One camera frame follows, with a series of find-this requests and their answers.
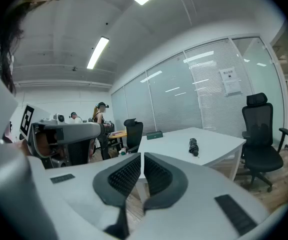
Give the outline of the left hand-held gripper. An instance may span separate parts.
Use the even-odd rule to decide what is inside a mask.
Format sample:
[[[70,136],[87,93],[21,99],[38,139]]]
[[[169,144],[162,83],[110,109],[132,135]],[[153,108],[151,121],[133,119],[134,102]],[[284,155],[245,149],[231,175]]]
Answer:
[[[62,151],[52,156],[41,156],[38,151],[36,135],[46,126],[56,126],[56,140],[62,145]],[[105,128],[100,123],[66,124],[65,117],[56,113],[54,115],[35,105],[25,106],[19,125],[19,139],[26,140],[27,149],[31,156],[42,160],[46,169],[78,166],[89,161],[91,139],[96,139],[105,134]]]

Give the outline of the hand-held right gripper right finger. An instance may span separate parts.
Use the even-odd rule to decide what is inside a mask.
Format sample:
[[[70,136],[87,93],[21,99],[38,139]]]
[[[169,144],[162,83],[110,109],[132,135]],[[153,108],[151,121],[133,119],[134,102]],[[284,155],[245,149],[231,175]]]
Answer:
[[[135,240],[258,240],[269,212],[218,171],[146,152],[149,198]]]

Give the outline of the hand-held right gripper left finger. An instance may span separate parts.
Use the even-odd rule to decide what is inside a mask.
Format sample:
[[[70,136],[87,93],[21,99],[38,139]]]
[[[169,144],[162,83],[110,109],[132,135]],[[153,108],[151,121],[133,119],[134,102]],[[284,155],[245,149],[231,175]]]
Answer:
[[[141,172],[140,154],[77,166],[45,169],[28,159],[45,219],[38,240],[135,240],[127,218],[127,198]]]

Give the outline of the person's left hand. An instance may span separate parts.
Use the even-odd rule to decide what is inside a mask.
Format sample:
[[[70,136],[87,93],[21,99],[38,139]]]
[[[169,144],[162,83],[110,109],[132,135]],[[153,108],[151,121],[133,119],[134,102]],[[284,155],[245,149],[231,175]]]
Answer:
[[[54,156],[58,153],[56,146],[50,146],[47,138],[47,134],[38,132],[36,134],[37,150],[43,157]]]

